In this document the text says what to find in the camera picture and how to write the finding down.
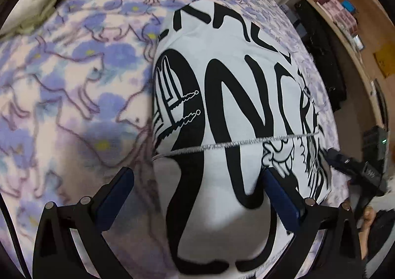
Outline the person right hand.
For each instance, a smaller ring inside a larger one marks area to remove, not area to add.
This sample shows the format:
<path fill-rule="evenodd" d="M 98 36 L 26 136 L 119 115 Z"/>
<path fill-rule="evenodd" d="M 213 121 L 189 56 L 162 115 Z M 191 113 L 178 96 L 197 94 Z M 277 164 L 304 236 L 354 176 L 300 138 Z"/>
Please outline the person right hand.
<path fill-rule="evenodd" d="M 370 233 L 370 227 L 374 222 L 376 212 L 371 206 L 367 206 L 361 217 L 362 224 L 359 231 L 359 243 L 361 250 L 361 259 L 364 259 L 368 254 L 368 236 Z"/>

